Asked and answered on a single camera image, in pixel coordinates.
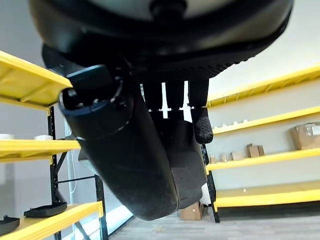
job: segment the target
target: brown cardboard box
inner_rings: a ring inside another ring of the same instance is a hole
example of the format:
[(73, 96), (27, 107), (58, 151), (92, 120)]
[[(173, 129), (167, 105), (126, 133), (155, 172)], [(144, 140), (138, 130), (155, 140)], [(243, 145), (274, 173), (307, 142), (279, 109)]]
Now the brown cardboard box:
[(227, 154), (221, 153), (221, 160), (222, 160), (222, 162), (224, 162), (224, 163), (228, 162)]
[(204, 206), (198, 201), (180, 210), (180, 219), (184, 221), (199, 221), (202, 219)]
[(231, 159), (234, 161), (242, 160), (242, 159), (244, 159), (244, 155), (240, 151), (233, 151), (233, 152), (231, 152)]
[(320, 148), (320, 122), (298, 125), (290, 132), (297, 150)]
[(246, 151), (248, 158), (256, 158), (260, 156), (258, 146), (254, 146), (252, 143), (246, 146)]
[(217, 159), (215, 156), (211, 155), (210, 158), (209, 158), (209, 163), (210, 164), (215, 164), (217, 162)]
[(258, 147), (259, 156), (264, 156), (265, 155), (264, 146), (259, 145), (257, 147)]

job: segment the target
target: metal shelving rack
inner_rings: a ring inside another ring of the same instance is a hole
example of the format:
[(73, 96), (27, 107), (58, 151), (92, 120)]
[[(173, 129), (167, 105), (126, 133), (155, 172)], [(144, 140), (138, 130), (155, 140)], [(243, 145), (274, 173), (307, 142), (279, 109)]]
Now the metal shelving rack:
[[(69, 205), (67, 210), (49, 218), (31, 221), (19, 226), (15, 231), (1, 236), (0, 240), (40, 240), (54, 234), (55, 240), (61, 240), (60, 230), (75, 224), (85, 239), (90, 239), (80, 224), (80, 220), (98, 213), (100, 239), (107, 240), (106, 206), (103, 182), (93, 175), (77, 179), (58, 181), (58, 173), (67, 155), (67, 151), (80, 149), (75, 140), (56, 140), (55, 114), (53, 105), (59, 92), (71, 87), (68, 79), (40, 66), (0, 51), (0, 102), (14, 104), (48, 112), (48, 134), (51, 141), (8, 140), (0, 141), (0, 163), (12, 163), (30, 160), (50, 160), (50, 182), (52, 203), (64, 202), (59, 192), (59, 184), (94, 178), (97, 202), (78, 206)], [(59, 161), (57, 154), (62, 153)]]
[[(209, 96), (207, 107), (215, 107), (244, 98), (265, 94), (286, 87), (309, 81), (317, 81), (320, 77), (320, 64), (284, 75), (275, 79), (245, 86), (234, 91)], [(240, 129), (247, 129), (265, 124), (277, 123), (288, 119), (299, 118), (320, 113), (320, 106), (301, 109), (294, 112), (265, 117), (249, 122), (214, 128), (213, 134), (219, 135)], [(218, 208), (265, 206), (276, 204), (302, 203), (320, 201), (320, 181), (302, 182), (295, 184), (279, 184), (263, 187), (249, 187), (246, 189), (216, 190), (212, 171), (229, 168), (240, 168), (252, 165), (289, 161), (294, 159), (320, 156), (320, 148), (283, 152), (245, 158), (238, 161), (218, 162), (209, 164), (206, 146), (202, 146), (202, 155), (206, 164), (207, 185), (211, 206), (216, 223), (220, 222)]]

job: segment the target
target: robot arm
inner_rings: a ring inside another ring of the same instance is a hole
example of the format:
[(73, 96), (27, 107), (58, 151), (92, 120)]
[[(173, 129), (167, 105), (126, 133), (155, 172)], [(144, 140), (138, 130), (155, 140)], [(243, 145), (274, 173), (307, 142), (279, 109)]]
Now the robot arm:
[[(117, 198), (145, 220), (201, 198), (200, 146), (213, 139), (209, 79), (272, 44), (293, 7), (293, 0), (29, 3), (46, 66), (73, 85), (58, 101), (72, 134)], [(185, 81), (192, 122), (180, 110)]]

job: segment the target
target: gray carpet floor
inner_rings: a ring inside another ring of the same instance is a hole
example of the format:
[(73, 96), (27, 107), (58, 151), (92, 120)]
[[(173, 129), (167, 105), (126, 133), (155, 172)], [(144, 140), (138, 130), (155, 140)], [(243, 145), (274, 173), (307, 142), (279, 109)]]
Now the gray carpet floor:
[(211, 208), (201, 221), (182, 221), (177, 213), (154, 221), (130, 220), (111, 240), (320, 240), (320, 215), (221, 220)]

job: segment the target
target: black upright post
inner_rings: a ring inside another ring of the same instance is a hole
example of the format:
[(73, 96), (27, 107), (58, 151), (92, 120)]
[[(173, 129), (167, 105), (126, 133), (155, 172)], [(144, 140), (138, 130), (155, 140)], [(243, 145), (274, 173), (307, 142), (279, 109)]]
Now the black upright post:
[[(201, 151), (202, 151), (204, 164), (208, 165), (210, 163), (210, 161), (209, 161), (207, 148), (206, 148), (205, 144), (202, 144)], [(220, 223), (219, 214), (218, 214), (218, 212), (216, 211), (216, 208), (215, 208), (215, 201), (216, 201), (216, 198), (217, 198), (217, 191), (216, 191), (216, 186), (215, 186), (215, 182), (214, 182), (214, 177), (212, 176), (212, 172), (211, 171), (208, 171), (208, 173), (209, 173), (209, 175), (207, 175), (206, 178), (207, 178), (207, 185), (208, 185), (208, 190), (209, 190), (209, 195), (210, 195), (210, 201), (211, 201), (214, 221), (216, 223)]]
[(220, 217), (218, 212), (216, 211), (215, 208), (215, 201), (217, 198), (217, 191), (216, 191), (216, 186), (214, 182), (214, 177), (212, 176), (212, 172), (209, 171), (209, 175), (207, 177), (207, 185), (208, 185), (208, 190), (209, 190), (209, 195), (210, 195), (210, 200), (211, 200), (211, 206), (212, 206), (212, 211), (213, 211), (213, 216), (214, 216), (214, 221), (216, 223), (220, 223)]
[[(55, 127), (55, 111), (54, 107), (49, 108), (48, 112), (48, 135), (53, 137), (53, 140), (56, 139), (56, 127)], [(52, 204), (58, 203), (59, 198), (57, 197), (58, 191), (58, 174), (55, 174), (55, 168), (57, 167), (57, 155), (52, 156), (52, 164), (50, 165), (50, 182), (51, 182), (51, 201)], [(61, 240), (61, 231), (54, 234), (54, 240)]]
[(107, 216), (106, 216), (106, 202), (105, 202), (105, 194), (104, 194), (104, 183), (98, 175), (94, 176), (95, 180), (95, 192), (96, 192), (96, 200), (102, 201), (103, 207), (103, 217), (99, 219), (100, 223), (100, 239), (108, 240), (108, 229), (107, 229)]

